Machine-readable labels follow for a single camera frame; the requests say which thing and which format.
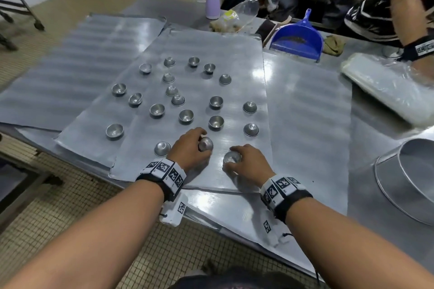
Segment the person's left hand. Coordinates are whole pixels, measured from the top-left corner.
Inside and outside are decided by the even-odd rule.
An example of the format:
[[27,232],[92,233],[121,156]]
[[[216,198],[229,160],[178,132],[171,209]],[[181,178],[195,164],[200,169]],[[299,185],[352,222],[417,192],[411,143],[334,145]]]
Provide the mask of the person's left hand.
[[212,151],[199,151],[198,148],[199,141],[206,134],[207,131],[201,127],[188,130],[174,143],[166,158],[188,173],[211,157]]

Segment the person's right hand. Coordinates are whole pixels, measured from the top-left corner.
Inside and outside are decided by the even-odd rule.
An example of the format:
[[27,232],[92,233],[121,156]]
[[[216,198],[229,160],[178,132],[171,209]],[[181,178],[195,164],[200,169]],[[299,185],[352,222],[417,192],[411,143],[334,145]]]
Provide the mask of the person's right hand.
[[262,152],[252,145],[236,145],[230,147],[230,150],[239,153],[242,158],[237,163],[225,163],[223,165],[225,172],[236,173],[258,188],[261,188],[268,179],[276,175]]

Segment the person's right forearm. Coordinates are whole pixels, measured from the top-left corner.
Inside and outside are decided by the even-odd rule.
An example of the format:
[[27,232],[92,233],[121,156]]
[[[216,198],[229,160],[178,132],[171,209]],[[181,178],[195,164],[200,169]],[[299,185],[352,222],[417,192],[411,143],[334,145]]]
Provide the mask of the person's right forearm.
[[285,223],[332,289],[434,289],[434,275],[422,265],[313,198],[293,204]]

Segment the person's left forearm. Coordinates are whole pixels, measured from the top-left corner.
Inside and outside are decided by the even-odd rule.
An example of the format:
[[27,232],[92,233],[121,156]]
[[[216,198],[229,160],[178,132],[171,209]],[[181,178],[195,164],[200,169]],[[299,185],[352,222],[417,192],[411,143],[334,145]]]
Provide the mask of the person's left forearm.
[[133,183],[52,240],[3,288],[116,288],[142,249],[163,202],[156,183]]

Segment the group of metal moulds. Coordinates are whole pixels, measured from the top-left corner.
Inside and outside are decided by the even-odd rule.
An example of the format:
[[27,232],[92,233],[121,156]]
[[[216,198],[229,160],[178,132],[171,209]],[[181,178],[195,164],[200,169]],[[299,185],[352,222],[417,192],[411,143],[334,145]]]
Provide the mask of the group of metal moulds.
[[191,128],[202,127],[218,153],[239,145],[246,123],[259,123],[266,105],[263,56],[201,56],[196,69],[180,65],[168,73],[171,83],[153,80],[145,93],[144,106],[133,120],[116,164],[151,160],[155,148],[173,145]]

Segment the black wristband with marker tags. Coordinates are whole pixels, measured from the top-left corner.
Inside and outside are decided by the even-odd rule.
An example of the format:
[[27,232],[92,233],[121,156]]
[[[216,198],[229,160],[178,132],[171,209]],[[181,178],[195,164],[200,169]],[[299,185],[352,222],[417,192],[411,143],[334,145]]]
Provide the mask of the black wristband with marker tags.
[[176,162],[157,158],[142,169],[136,181],[146,180],[156,183],[164,194],[164,201],[174,202],[186,177],[186,173]]
[[312,194],[293,177],[274,175],[267,179],[260,189],[261,200],[270,210],[274,218],[285,223],[290,207],[305,198],[313,198]]

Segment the flat metal baking sheet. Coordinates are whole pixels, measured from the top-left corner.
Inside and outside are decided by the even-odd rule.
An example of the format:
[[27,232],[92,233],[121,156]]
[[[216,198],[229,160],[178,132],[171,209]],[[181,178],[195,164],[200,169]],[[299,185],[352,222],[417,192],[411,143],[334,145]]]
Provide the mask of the flat metal baking sheet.
[[317,272],[296,240],[277,247],[269,245],[262,220],[278,221],[264,206],[257,193],[218,193],[193,189],[182,189],[177,197],[188,199],[187,209],[183,217],[218,229],[221,233],[235,236],[259,249],[278,261],[293,267],[309,276],[315,277]]
[[328,66],[264,52],[273,166],[347,215],[351,83]]
[[0,123],[62,131],[155,40],[157,16],[90,14],[0,93]]
[[160,83],[163,51],[170,29],[165,29],[115,80],[55,139],[61,147],[111,167],[145,96]]
[[[163,60],[162,80],[165,84],[175,80],[175,77],[168,73],[168,71],[175,70],[180,65],[187,65],[192,69],[196,69],[200,64],[205,63],[205,61],[200,60],[201,56],[210,56],[211,58],[217,59],[227,59],[235,55],[247,57],[261,54],[263,56],[260,38],[242,34],[218,34],[200,30],[171,29],[163,51],[167,54],[172,54],[172,56],[167,56]],[[260,149],[271,164],[272,149],[270,143],[267,99],[266,105],[263,106],[262,111],[264,112],[263,115],[267,116],[266,120],[259,123],[263,125],[262,129],[260,129],[256,123],[246,123],[243,127],[245,136],[240,144],[236,145],[250,144]],[[212,191],[258,193],[258,188],[247,182],[247,180],[235,175],[227,175],[222,170],[223,158],[229,151],[229,148],[220,153],[213,148],[208,165],[202,170],[192,171],[188,175],[184,187]],[[115,161],[110,169],[109,177],[114,180],[131,182],[139,175],[141,170],[155,158],[156,157],[151,160],[128,164],[121,163],[120,166],[117,166]]]

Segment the blue plastic dustpan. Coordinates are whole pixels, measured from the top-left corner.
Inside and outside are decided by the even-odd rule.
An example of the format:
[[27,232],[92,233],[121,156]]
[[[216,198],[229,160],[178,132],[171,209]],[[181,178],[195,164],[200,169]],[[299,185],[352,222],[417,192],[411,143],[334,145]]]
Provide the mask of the blue plastic dustpan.
[[309,21],[310,14],[311,9],[308,8],[302,20],[280,27],[273,35],[269,48],[318,63],[323,53],[324,40]]

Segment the clear plastic bottle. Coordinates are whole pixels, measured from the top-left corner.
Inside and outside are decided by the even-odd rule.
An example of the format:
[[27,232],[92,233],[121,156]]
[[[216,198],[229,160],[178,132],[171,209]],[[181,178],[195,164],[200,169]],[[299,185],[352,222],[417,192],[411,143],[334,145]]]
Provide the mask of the clear plastic bottle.
[[245,0],[209,23],[209,28],[217,33],[238,33],[251,24],[259,11],[258,0]]

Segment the brown cloth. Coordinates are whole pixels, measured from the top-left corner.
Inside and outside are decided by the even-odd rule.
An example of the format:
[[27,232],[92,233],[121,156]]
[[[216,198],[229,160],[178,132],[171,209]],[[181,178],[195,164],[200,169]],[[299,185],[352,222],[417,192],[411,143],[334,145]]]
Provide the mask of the brown cloth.
[[328,35],[323,39],[323,54],[339,57],[345,47],[345,40],[336,35]]

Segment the plastic wrapped white package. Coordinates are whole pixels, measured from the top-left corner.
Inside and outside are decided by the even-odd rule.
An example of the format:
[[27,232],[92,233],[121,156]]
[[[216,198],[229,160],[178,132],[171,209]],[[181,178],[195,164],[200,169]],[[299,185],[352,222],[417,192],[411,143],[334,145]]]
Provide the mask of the plastic wrapped white package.
[[434,126],[434,79],[406,63],[363,53],[352,54],[340,70],[413,127]]

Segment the large metal bowl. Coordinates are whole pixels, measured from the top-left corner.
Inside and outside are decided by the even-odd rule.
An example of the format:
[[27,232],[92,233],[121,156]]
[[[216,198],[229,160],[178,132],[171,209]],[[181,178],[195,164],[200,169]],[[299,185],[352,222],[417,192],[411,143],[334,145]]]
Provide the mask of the large metal bowl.
[[413,138],[374,163],[383,195],[403,214],[434,226],[434,140]]

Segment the wooden handled brush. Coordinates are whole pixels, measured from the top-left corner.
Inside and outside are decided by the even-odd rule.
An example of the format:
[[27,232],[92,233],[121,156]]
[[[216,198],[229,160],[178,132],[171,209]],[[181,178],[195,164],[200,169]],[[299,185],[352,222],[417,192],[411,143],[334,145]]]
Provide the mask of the wooden handled brush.
[[292,16],[288,16],[288,18],[286,18],[282,22],[274,22],[269,19],[265,20],[257,29],[257,34],[261,36],[262,48],[266,47],[270,39],[274,36],[275,32],[279,28],[289,24],[291,20],[292,20]]

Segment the metal table frame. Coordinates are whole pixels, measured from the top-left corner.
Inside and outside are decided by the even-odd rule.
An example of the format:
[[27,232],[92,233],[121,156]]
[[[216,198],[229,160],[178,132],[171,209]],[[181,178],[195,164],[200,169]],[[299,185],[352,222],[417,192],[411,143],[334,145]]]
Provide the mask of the metal table frame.
[[63,180],[54,174],[0,152],[0,226],[44,184],[62,186]]

